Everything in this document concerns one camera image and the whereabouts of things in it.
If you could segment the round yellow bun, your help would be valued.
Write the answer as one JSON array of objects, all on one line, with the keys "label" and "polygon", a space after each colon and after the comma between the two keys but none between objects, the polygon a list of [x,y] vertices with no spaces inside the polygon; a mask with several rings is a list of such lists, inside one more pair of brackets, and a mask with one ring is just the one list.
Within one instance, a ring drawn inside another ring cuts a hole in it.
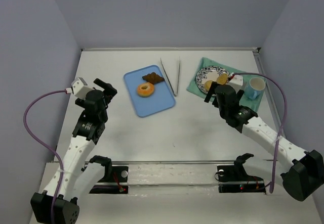
[{"label": "round yellow bun", "polygon": [[213,83],[212,80],[208,80],[208,81],[206,81],[206,82],[204,83],[204,88],[205,88],[205,90],[206,90],[207,92],[209,91],[209,89],[210,89],[212,83]]}]

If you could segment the oval seeded bread roll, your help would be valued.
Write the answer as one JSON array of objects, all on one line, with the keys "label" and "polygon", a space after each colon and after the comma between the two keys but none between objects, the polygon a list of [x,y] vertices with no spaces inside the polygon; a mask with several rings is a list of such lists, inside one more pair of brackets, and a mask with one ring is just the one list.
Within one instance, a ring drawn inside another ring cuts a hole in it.
[{"label": "oval seeded bread roll", "polygon": [[219,85],[225,85],[228,82],[228,74],[223,73],[217,79],[216,83]]}]

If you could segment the metal kitchen tongs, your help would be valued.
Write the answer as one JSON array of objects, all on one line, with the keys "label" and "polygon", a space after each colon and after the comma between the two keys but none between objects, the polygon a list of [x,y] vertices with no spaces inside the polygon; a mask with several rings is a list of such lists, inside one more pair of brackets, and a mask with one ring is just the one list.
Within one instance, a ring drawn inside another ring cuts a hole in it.
[{"label": "metal kitchen tongs", "polygon": [[161,58],[160,58],[160,65],[161,65],[162,70],[163,70],[163,73],[165,75],[165,79],[167,80],[167,83],[169,84],[170,89],[171,89],[171,91],[173,93],[173,96],[174,97],[177,97],[178,92],[179,92],[179,82],[180,82],[180,74],[181,74],[181,59],[180,59],[180,57],[178,59],[177,83],[176,83],[176,87],[175,88],[173,88],[173,86],[172,86],[172,83],[171,83],[171,81],[170,81],[170,79],[168,77],[167,71],[165,69],[165,66],[164,66],[163,61],[162,61]]}]

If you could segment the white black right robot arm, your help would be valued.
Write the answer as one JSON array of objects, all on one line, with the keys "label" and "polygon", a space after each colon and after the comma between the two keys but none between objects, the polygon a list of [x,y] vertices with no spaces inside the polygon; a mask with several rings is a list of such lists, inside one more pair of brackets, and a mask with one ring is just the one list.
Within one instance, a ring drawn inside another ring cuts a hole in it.
[{"label": "white black right robot arm", "polygon": [[323,185],[323,156],[316,150],[306,151],[274,131],[258,114],[239,101],[243,90],[236,91],[230,85],[212,82],[205,102],[212,102],[219,109],[220,117],[238,132],[249,137],[268,153],[273,163],[280,163],[282,186],[297,201],[304,201]]}]

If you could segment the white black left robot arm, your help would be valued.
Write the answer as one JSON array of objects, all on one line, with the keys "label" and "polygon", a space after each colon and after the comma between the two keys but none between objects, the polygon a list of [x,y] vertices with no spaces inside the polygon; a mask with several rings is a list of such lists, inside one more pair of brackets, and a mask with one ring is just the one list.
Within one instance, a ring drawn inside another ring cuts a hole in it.
[{"label": "white black left robot arm", "polygon": [[95,155],[86,158],[96,147],[108,120],[107,108],[117,90],[96,78],[95,89],[77,77],[65,92],[76,97],[75,104],[83,111],[78,118],[68,149],[59,167],[41,193],[34,193],[30,204],[39,223],[75,223],[79,215],[78,200],[90,192],[101,179],[112,172],[111,159]]}]

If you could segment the blue floral plate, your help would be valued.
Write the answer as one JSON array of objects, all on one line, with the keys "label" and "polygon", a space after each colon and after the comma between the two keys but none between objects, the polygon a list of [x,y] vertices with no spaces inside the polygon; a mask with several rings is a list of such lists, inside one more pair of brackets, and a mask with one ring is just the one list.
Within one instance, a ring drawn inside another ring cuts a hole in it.
[{"label": "blue floral plate", "polygon": [[203,67],[196,73],[195,83],[202,93],[207,94],[207,91],[204,88],[204,83],[208,80],[216,81],[216,79],[223,73],[229,75],[227,70],[219,66]]}]

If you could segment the green cloth mat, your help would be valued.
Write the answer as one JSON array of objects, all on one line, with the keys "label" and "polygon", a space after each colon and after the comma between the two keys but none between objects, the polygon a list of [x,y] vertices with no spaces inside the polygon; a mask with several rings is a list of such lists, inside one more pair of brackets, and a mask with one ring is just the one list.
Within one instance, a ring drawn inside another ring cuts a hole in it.
[{"label": "green cloth mat", "polygon": [[[244,71],[241,71],[241,70],[238,70],[238,69],[235,69],[235,68],[232,68],[232,67],[229,67],[229,66],[226,66],[226,65],[223,65],[223,64],[220,64],[216,61],[213,61],[209,58],[206,58],[206,57],[202,57],[201,60],[200,60],[200,63],[198,65],[198,68],[195,72],[195,75],[193,77],[193,79],[191,80],[191,82],[189,83],[189,86],[187,87],[187,91],[189,91],[190,93],[193,93],[201,98],[205,98],[206,97],[206,94],[202,93],[196,83],[195,83],[195,76],[196,76],[196,73],[198,72],[198,70],[202,69],[203,67],[207,67],[207,66],[219,66],[219,67],[222,67],[224,68],[225,70],[227,70],[230,73],[244,73]],[[252,110],[254,110],[255,112],[258,111],[259,109],[259,105],[261,103],[261,99],[263,97],[263,93],[261,93],[261,95],[259,97],[257,97],[255,100],[250,100],[248,99],[245,95],[241,98],[240,100],[240,104],[243,105],[243,106],[247,106],[249,108],[251,108]]]}]

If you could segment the light blue mug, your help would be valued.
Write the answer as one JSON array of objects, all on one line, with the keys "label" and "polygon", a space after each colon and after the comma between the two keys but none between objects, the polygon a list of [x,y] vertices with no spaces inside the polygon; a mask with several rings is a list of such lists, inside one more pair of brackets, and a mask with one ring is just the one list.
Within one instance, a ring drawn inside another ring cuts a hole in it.
[{"label": "light blue mug", "polygon": [[266,81],[260,77],[252,77],[245,82],[245,96],[250,100],[255,100],[266,88]]}]

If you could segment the orange glazed donut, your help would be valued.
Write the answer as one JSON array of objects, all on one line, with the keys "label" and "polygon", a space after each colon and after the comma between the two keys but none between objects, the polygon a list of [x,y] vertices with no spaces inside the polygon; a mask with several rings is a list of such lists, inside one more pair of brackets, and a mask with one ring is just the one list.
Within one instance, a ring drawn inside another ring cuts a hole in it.
[{"label": "orange glazed donut", "polygon": [[140,97],[150,97],[155,91],[155,87],[151,83],[143,83],[138,85],[137,87],[137,94]]}]

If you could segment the dark brown croissant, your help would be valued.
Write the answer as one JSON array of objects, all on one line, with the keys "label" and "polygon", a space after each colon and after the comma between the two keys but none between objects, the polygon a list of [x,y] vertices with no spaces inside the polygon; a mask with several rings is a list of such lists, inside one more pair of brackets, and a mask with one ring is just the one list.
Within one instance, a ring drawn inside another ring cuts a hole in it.
[{"label": "dark brown croissant", "polygon": [[142,79],[153,85],[163,82],[165,80],[162,76],[156,74],[155,72],[142,76]]}]

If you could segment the blue plastic tray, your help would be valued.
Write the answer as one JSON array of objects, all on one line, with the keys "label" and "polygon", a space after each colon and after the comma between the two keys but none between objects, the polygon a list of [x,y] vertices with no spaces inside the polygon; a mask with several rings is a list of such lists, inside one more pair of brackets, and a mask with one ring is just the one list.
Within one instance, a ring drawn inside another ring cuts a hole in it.
[{"label": "blue plastic tray", "polygon": [[170,109],[176,104],[173,93],[156,65],[126,73],[124,82],[139,117]]}]

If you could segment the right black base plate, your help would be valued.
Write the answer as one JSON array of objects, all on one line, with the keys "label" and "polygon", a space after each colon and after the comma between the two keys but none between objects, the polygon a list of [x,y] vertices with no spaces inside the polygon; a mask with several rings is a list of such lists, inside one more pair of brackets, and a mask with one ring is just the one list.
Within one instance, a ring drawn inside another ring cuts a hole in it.
[{"label": "right black base plate", "polygon": [[220,165],[214,175],[219,193],[266,193],[264,179],[247,175],[234,165]]}]

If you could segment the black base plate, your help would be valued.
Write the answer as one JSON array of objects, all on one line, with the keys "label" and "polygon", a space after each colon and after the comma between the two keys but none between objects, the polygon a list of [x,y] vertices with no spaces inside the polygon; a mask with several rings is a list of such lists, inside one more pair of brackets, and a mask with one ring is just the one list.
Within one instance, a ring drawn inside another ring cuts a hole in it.
[{"label": "black base plate", "polygon": [[127,194],[128,166],[113,166],[111,174],[104,176],[90,190],[90,194]]},{"label": "black base plate", "polygon": [[220,165],[214,175],[219,193],[266,193],[264,179],[247,175],[234,165]]}]

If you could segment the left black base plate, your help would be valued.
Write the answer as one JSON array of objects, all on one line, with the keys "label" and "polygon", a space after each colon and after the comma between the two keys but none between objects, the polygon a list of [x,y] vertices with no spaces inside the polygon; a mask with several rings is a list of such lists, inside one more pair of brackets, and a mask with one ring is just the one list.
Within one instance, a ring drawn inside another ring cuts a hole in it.
[{"label": "left black base plate", "polygon": [[113,166],[111,174],[104,176],[90,190],[90,194],[127,194],[128,166]]}]

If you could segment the aluminium front rail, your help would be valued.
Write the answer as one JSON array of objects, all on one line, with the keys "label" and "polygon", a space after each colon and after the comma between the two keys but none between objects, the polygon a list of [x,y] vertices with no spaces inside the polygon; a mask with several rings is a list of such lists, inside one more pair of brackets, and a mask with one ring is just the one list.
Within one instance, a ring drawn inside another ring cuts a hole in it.
[{"label": "aluminium front rail", "polygon": [[234,160],[112,161],[113,165],[134,164],[232,164]]}]

